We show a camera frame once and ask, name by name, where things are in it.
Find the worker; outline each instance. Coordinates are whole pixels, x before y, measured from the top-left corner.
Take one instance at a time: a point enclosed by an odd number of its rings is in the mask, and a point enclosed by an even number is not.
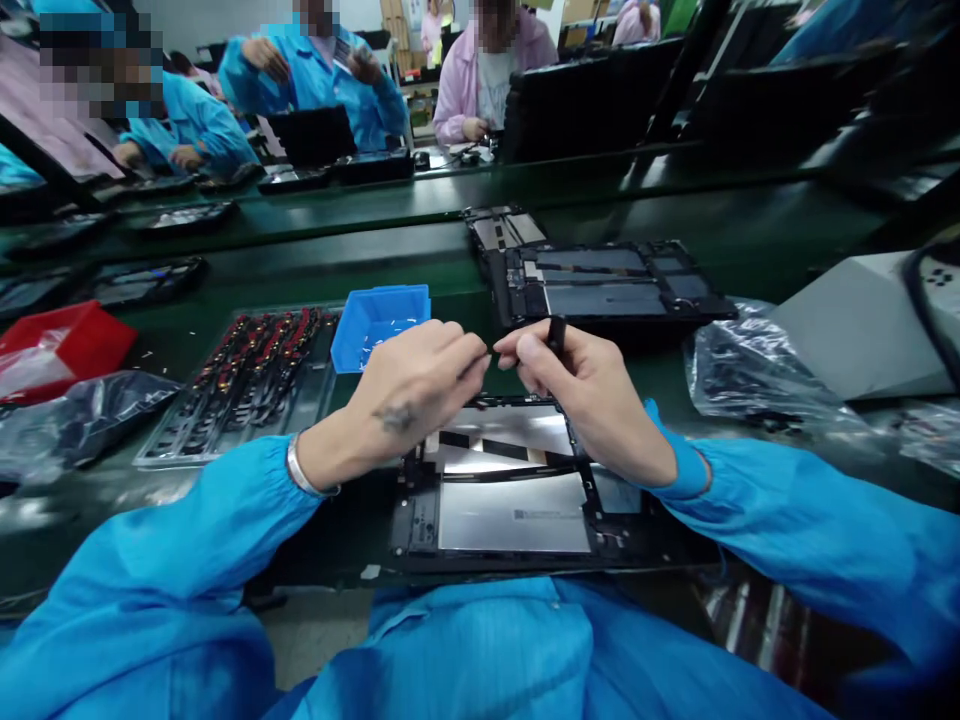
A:
[[[951,0],[826,0],[811,16],[791,18],[796,34],[771,65],[907,42],[941,3]]]
[[[423,8],[423,20],[420,22],[420,47],[427,55],[428,68],[435,68],[443,61],[443,43],[440,38],[443,28],[453,24],[455,18],[453,8],[453,3],[441,3],[440,0],[428,0]]]
[[[113,102],[98,105],[109,112],[119,108],[129,120],[130,132],[120,136],[113,150],[118,163],[230,177],[241,165],[259,162],[226,105],[186,78],[151,64],[151,56],[158,54],[149,47],[152,36],[139,16],[104,13],[90,0],[37,0],[34,6],[41,33],[46,27],[48,33],[72,31],[66,37],[73,41],[82,38],[77,47],[56,47],[54,57],[57,50],[61,54],[55,62],[76,65],[82,52],[93,74],[114,79]],[[168,119],[170,129],[158,117]]]
[[[510,75],[557,62],[546,24],[516,0],[477,0],[474,17],[440,70],[433,129],[444,145],[478,142],[502,130]]]
[[[161,117],[131,117],[130,132],[120,136],[113,155],[121,165],[135,168],[169,166],[177,174],[202,172],[228,178],[246,163],[257,163],[230,109],[181,75],[162,74]]]
[[[0,113],[20,128],[74,177],[123,173],[101,154],[85,133],[112,144],[116,134],[102,120],[88,115],[79,103],[66,99],[54,101],[47,92],[47,78],[36,48],[0,33]],[[63,93],[67,97],[74,94]],[[40,177],[9,151],[4,153],[4,171],[0,177]]]
[[[207,90],[210,91],[210,94],[213,95],[217,100],[221,102],[225,101],[226,98],[223,95],[223,88],[220,87],[220,81],[217,79],[217,76],[213,73],[208,73],[202,68],[198,68],[192,62],[190,58],[184,55],[179,50],[174,50],[170,53],[170,62],[173,63],[174,69],[183,77],[189,78],[194,82],[200,81],[207,86]]]
[[[617,13],[614,45],[652,43],[660,40],[660,8],[647,0],[627,0]]]
[[[402,137],[407,103],[362,38],[335,22],[332,0],[295,0],[296,24],[235,37],[220,63],[220,84],[241,112],[274,115],[343,105],[361,152]],[[348,49],[338,62],[338,43]]]
[[[851,712],[930,717],[916,693],[956,679],[960,518],[812,453],[687,441],[644,409],[615,345],[568,328],[561,360],[548,327],[501,339],[499,367],[552,394],[590,457],[690,528],[813,610],[889,641],[890,663],[859,678],[873,705]],[[829,717],[723,648],[569,577],[380,596],[361,646],[275,689],[245,583],[324,498],[453,418],[490,362],[476,335],[430,320],[379,345],[346,407],[319,424],[232,450],[184,498],[108,520],[0,655],[0,708],[18,720]]]

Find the silver bracelet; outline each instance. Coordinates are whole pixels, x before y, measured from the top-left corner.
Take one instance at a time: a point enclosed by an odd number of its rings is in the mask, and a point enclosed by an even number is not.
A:
[[[300,461],[297,460],[297,440],[300,439],[300,435],[301,433],[297,433],[291,437],[290,444],[287,445],[287,473],[290,475],[290,479],[297,484],[298,488],[311,497],[325,498],[339,495],[339,485],[329,490],[320,491],[311,485],[310,481],[307,480],[307,476],[303,474],[303,468],[300,467]]]

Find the white machine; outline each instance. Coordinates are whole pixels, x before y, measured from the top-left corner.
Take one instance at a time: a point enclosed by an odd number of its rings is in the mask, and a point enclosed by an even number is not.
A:
[[[955,392],[904,287],[909,255],[844,260],[771,315],[800,359],[844,400]],[[926,257],[920,274],[942,336],[960,347],[960,267]]]

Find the tattoo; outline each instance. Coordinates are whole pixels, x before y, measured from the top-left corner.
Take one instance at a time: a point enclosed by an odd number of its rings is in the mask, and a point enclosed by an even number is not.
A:
[[[402,435],[416,421],[413,414],[413,407],[410,403],[404,403],[400,407],[388,407],[383,410],[377,410],[374,417],[380,418],[383,423],[383,429],[387,432]]]

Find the clear plastic bag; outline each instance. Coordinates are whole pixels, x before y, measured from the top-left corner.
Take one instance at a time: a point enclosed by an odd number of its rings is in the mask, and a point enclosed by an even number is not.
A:
[[[901,455],[960,478],[960,402],[911,404],[900,439]]]
[[[79,382],[55,400],[9,412],[0,420],[0,480],[53,482],[94,460],[179,389],[172,380],[124,370]]]
[[[12,399],[24,390],[73,378],[57,355],[67,332],[68,328],[45,330],[33,347],[0,355],[0,398]]]
[[[800,361],[786,331],[768,318],[772,305],[740,300],[737,308],[737,320],[700,328],[685,347],[690,399],[702,415],[746,420],[771,431],[874,437]]]

